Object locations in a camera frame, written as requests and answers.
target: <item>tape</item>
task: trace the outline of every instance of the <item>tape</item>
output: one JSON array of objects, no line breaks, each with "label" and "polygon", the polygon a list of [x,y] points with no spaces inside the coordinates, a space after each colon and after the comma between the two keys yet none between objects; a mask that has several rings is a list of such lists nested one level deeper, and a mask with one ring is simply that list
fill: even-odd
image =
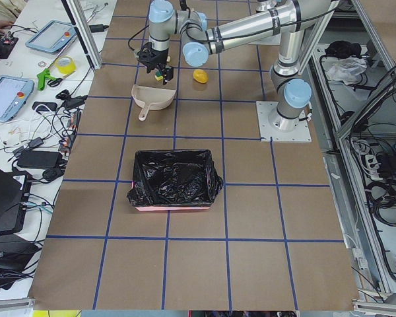
[{"label": "tape", "polygon": [[75,69],[77,68],[75,65],[75,62],[69,56],[60,57],[56,61],[55,65],[56,65],[57,69],[59,70],[59,72],[62,74],[73,73],[75,71]]}]

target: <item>green clamp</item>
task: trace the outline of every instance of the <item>green clamp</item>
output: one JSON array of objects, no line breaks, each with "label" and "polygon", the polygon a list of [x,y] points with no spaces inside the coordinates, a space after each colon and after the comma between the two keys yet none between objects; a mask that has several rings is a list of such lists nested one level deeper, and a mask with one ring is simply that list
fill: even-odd
[{"label": "green clamp", "polygon": [[37,74],[38,78],[38,90],[43,91],[46,87],[46,79],[55,80],[53,76],[50,75],[50,70],[48,68],[44,69],[41,73]]}]

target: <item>blue joint cap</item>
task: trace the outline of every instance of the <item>blue joint cap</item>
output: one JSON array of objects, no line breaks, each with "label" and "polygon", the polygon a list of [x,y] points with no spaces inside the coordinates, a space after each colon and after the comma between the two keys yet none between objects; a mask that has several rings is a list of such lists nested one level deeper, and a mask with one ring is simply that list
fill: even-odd
[{"label": "blue joint cap", "polygon": [[201,19],[201,28],[203,28],[203,31],[207,29],[207,16],[204,13],[197,12],[198,17]]},{"label": "blue joint cap", "polygon": [[293,79],[284,88],[284,99],[295,109],[305,107],[311,99],[311,86],[302,79]]},{"label": "blue joint cap", "polygon": [[201,43],[189,42],[182,49],[186,62],[192,67],[200,67],[209,59],[209,51]]},{"label": "blue joint cap", "polygon": [[174,14],[173,5],[166,0],[154,0],[150,5],[149,19],[153,23],[166,22]]}]

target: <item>dustpan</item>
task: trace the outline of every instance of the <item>dustpan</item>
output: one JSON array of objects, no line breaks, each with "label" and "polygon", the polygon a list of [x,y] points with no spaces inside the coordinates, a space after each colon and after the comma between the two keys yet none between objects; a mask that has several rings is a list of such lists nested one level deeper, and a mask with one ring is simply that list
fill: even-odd
[{"label": "dustpan", "polygon": [[172,103],[176,90],[133,85],[132,98],[142,108],[138,118],[144,121],[149,110],[161,110]]}]

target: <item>yellow lemon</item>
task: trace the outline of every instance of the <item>yellow lemon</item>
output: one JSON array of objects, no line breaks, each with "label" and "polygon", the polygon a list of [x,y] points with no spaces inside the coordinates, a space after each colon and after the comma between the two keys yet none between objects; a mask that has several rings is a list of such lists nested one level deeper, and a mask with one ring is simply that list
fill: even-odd
[{"label": "yellow lemon", "polygon": [[209,81],[209,76],[207,73],[202,70],[202,69],[196,69],[193,71],[192,77],[201,84],[205,84],[207,81]]}]

